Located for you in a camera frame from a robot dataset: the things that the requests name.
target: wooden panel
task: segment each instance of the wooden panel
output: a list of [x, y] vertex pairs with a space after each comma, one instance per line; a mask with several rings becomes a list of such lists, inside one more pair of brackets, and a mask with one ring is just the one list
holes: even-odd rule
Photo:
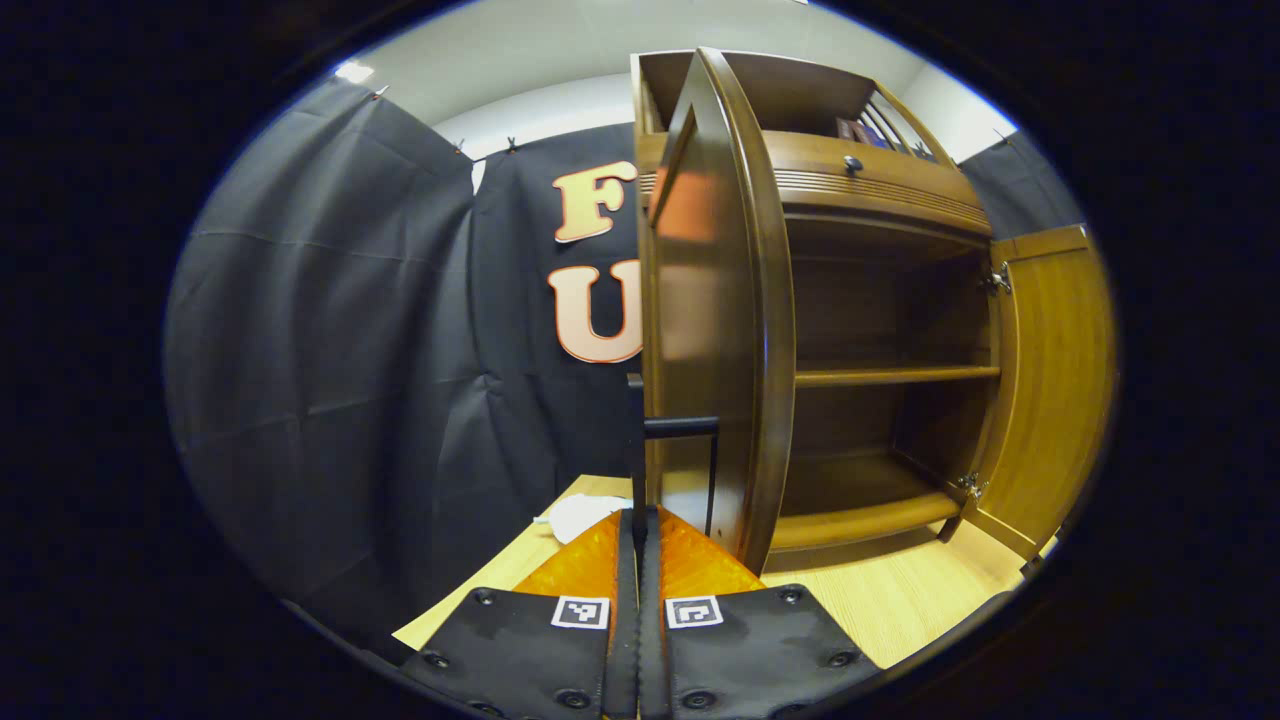
[[[805, 60], [758, 53], [723, 56], [765, 129], [835, 136], [836, 118], [858, 118], [876, 87], [869, 78]], [[640, 55], [640, 69], [667, 127], [691, 59], [687, 50]]]
[[796, 370], [796, 388], [933, 383], [995, 378], [1000, 368], [984, 365], [933, 365], [925, 368], [864, 368], [856, 370]]
[[989, 272], [987, 254], [968, 254], [919, 266], [902, 277], [902, 354], [911, 364], [988, 365], [989, 295], [978, 287]]
[[[991, 223], [959, 170], [887, 147], [840, 137], [765, 132], [783, 205], [820, 204], [887, 211], [991, 237]], [[863, 169], [850, 177], [845, 155]]]
[[961, 523], [948, 543], [941, 523], [824, 550], [776, 552], [769, 587], [799, 583], [822, 602], [858, 647], [888, 667], [933, 642], [993, 594], [1023, 583], [1024, 560]]
[[[599, 475], [580, 475], [573, 484], [571, 484], [563, 495], [556, 498], [547, 509], [550, 512], [552, 507], [556, 507], [562, 500], [571, 495], [593, 495], [593, 496], [609, 496], [609, 497], [631, 497], [631, 479], [630, 478], [604, 478]], [[419, 650], [426, 644], [426, 641], [431, 639], [435, 630], [444, 624], [453, 610], [462, 602], [462, 598], [476, 587], [494, 588], [499, 591], [508, 591], [520, 584], [521, 580], [529, 577], [530, 573], [536, 570], [543, 562], [549, 560], [553, 555], [559, 552], [564, 547], [556, 539], [552, 534], [552, 527], [548, 524], [530, 524], [524, 529], [516, 539], [511, 541], [507, 547], [504, 547], [498, 555], [493, 557], [484, 568], [476, 570], [467, 582], [462, 583], [453, 592], [444, 597], [440, 602], [431, 606], [430, 610], [419, 615], [403, 628], [392, 633], [392, 637], [401, 641], [402, 643]]]
[[787, 213], [792, 258], [870, 263], [906, 269], [964, 252], [986, 250], [983, 242], [867, 215]]
[[892, 439], [901, 386], [840, 387], [797, 392], [791, 455], [883, 451]]
[[[657, 97], [657, 78], [652, 85]], [[719, 53], [699, 49], [686, 64], [668, 124], [652, 231], [640, 233], [645, 411], [719, 416], [712, 537], [758, 573], [791, 446], [795, 327], [782, 204], [751, 108]], [[705, 492], [707, 475], [669, 473], [660, 448], [646, 459], [659, 502], [703, 525], [705, 511], [677, 510], [666, 497]]]
[[960, 505], [955, 500], [941, 489], [932, 489], [883, 505], [813, 515], [782, 515], [773, 530], [773, 551], [861, 542], [913, 530], [959, 514]]
[[884, 451], [795, 455], [773, 548], [870, 539], [959, 514], [960, 506], [945, 492]]
[[667, 149], [667, 133], [641, 135], [636, 137], [636, 169], [641, 192], [653, 192], [658, 165], [662, 164], [662, 151]]
[[895, 274], [795, 259], [796, 363], [886, 366], [899, 360]]
[[1025, 557], [1057, 530], [1093, 469], [1116, 380], [1115, 320], [1083, 227], [993, 246], [1001, 292], [1000, 393], [970, 519]]
[[893, 450], [940, 482], [970, 473], [982, 450], [983, 423], [997, 382], [914, 386], [902, 392]]

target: metal rod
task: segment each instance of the metal rod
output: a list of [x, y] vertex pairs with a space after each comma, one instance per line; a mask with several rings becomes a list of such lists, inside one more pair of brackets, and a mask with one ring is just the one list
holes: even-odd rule
[[694, 418], [645, 418], [645, 439], [710, 436], [719, 432], [719, 418], [714, 415]]
[[716, 507], [716, 455], [719, 450], [719, 433], [712, 436], [712, 462], [708, 468], [707, 478], [707, 530], [703, 533], [712, 537], [712, 510]]

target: light wooden tabletop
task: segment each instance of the light wooden tabletop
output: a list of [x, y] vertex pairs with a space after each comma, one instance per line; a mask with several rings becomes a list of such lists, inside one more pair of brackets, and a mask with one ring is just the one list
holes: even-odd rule
[[[631, 497], [630, 478], [604, 478], [600, 475], [579, 475], [573, 484], [556, 498], [547, 507], [549, 512], [559, 501], [571, 495], [596, 495]], [[529, 577], [552, 555], [562, 548], [559, 541], [552, 534], [552, 527], [545, 523], [530, 523], [524, 532], [516, 536], [507, 547], [493, 557], [484, 568], [476, 571], [467, 582], [458, 585], [444, 600], [436, 602], [430, 610], [411, 620], [403, 628], [392, 633], [392, 637], [402, 643], [420, 650], [426, 641], [431, 639], [435, 630], [444, 624], [445, 618], [453, 612], [458, 602], [475, 587], [486, 587], [499, 591], [509, 591]]]
[[[628, 497], [631, 480], [581, 475], [556, 502], [576, 493]], [[1023, 580], [1023, 559], [974, 525], [963, 523], [946, 544], [937, 541], [940, 527], [936, 523], [874, 541], [773, 553], [760, 579], [769, 587], [808, 587], [849, 637], [877, 665], [887, 667]], [[467, 591], [479, 585], [511, 589], [561, 547], [550, 525], [531, 523], [467, 582], [393, 635], [421, 648]]]

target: cabinet shelf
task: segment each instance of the cabinet shelf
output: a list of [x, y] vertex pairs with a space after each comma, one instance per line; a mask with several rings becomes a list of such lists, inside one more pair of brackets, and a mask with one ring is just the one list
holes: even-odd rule
[[1000, 377], [1000, 368], [987, 365], [805, 369], [796, 372], [796, 388], [932, 383], [996, 377]]
[[959, 514], [951, 496], [888, 450], [792, 456], [771, 550], [859, 542]]

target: open cabinet door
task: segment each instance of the open cabinet door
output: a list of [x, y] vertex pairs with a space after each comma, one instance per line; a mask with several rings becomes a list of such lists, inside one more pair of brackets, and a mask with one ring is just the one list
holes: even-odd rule
[[717, 415], [705, 438], [650, 441], [648, 500], [764, 566], [791, 445], [795, 314], [782, 202], [724, 56], [700, 47], [640, 232], [650, 416]]
[[1093, 470], [1116, 387], [1116, 328], [1106, 273], [1083, 225], [992, 245], [998, 290], [1000, 389], [965, 506], [1027, 560], [1057, 532]]

